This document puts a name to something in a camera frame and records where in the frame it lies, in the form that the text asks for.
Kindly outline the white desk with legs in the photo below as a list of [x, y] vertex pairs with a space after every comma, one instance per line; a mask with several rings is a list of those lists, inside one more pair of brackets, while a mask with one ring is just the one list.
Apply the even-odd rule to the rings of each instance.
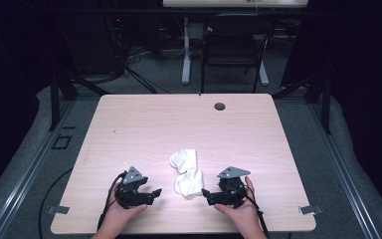
[[[261, 9], [303, 9], [307, 6], [308, 0], [162, 0], [163, 7], [167, 8], [208, 8], [208, 9], [222, 9], [229, 10], [232, 8], [261, 10]], [[182, 84], [188, 85], [190, 83], [191, 71], [191, 52], [190, 52], [190, 38], [189, 38], [189, 21], [188, 17], [183, 20], [183, 43], [184, 43], [184, 62], [182, 71]], [[269, 85], [264, 63], [261, 63], [261, 69], [258, 72], [260, 83], [262, 86]]]

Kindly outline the person's left hand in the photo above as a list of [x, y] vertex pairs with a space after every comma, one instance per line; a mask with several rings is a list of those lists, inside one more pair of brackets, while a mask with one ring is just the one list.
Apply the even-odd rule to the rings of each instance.
[[109, 207], [101, 228], [112, 237], [115, 237], [120, 234], [132, 218], [142, 213], [146, 208], [147, 205], [142, 204], [125, 209], [116, 202], [114, 192], [112, 192], [109, 200]]

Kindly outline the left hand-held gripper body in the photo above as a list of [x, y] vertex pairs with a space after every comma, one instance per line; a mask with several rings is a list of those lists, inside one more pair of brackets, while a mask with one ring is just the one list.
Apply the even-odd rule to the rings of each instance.
[[143, 176], [134, 166], [120, 175], [121, 181], [115, 190], [115, 199], [117, 203], [125, 209], [142, 204], [151, 205], [154, 199], [149, 198], [148, 192], [138, 191], [138, 181]]

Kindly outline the person's right hand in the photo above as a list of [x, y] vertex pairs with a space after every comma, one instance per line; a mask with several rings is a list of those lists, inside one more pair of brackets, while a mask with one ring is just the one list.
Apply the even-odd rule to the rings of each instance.
[[251, 179], [246, 176], [247, 196], [244, 204], [234, 209], [222, 204], [215, 204], [214, 208], [224, 215], [228, 216], [239, 230], [240, 233], [245, 231], [263, 231], [260, 227], [259, 216], [256, 212], [256, 206], [251, 202], [255, 199], [254, 186]]

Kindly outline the small metal corner bracket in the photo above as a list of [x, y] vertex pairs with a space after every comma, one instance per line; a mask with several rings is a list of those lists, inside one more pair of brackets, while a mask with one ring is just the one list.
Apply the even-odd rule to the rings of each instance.
[[316, 215], [322, 211], [322, 207], [318, 205], [308, 205], [299, 208], [299, 212], [303, 215]]
[[70, 208], [65, 206], [50, 206], [46, 212], [48, 214], [56, 215], [56, 214], [67, 214]]

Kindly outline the aluminium floor rail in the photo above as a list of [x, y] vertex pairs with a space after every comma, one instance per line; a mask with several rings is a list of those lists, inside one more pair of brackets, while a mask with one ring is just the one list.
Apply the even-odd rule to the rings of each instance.
[[54, 215], [78, 155], [85, 125], [77, 123], [77, 102], [66, 102], [61, 121], [49, 131], [41, 110], [0, 179], [0, 239], [50, 238]]
[[366, 205], [361, 198], [357, 187], [355, 186], [352, 177], [346, 167], [343, 157], [333, 140], [331, 134], [327, 133], [320, 120], [320, 110], [316, 105], [307, 106], [311, 116], [313, 117], [316, 127], [318, 128], [321, 137], [325, 141], [327, 148], [331, 154], [331, 163], [337, 174], [339, 182], [345, 192], [347, 200], [352, 208], [352, 211], [358, 221], [358, 224], [364, 234], [365, 239], [382, 239], [380, 233], [374, 224]]

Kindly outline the black metal frame stand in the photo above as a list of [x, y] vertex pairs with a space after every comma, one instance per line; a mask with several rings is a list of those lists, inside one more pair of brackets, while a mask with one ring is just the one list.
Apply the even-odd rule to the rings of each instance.
[[52, 56], [54, 74], [50, 83], [52, 122], [49, 131], [52, 131], [61, 121], [60, 94], [63, 94], [68, 101], [75, 101], [79, 96], [74, 83], [86, 87], [99, 96], [107, 95], [108, 91], [101, 89], [95, 84], [69, 70], [64, 65], [63, 58], [59, 56], [58, 48], [56, 47], [57, 41], [50, 39], [50, 43], [55, 51], [55, 54]]
[[320, 121], [327, 133], [330, 133], [330, 53], [321, 22], [303, 20], [286, 63], [281, 82], [283, 89], [274, 94], [275, 99], [281, 99], [302, 86], [308, 86], [303, 98], [307, 104], [315, 104], [322, 97]]

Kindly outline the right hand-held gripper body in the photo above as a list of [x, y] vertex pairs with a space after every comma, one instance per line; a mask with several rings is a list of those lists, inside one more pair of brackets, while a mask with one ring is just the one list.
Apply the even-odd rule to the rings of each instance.
[[241, 177], [249, 174], [248, 170], [234, 166], [229, 166], [221, 171], [218, 177], [226, 179], [226, 189], [221, 190], [218, 204], [232, 205], [234, 208], [240, 207], [247, 195], [245, 184]]

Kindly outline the black folding chair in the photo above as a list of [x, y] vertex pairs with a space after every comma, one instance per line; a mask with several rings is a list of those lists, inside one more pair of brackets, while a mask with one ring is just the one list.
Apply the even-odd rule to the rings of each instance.
[[200, 91], [205, 92], [207, 67], [255, 69], [252, 92], [261, 79], [260, 69], [273, 21], [257, 13], [221, 13], [203, 25]]

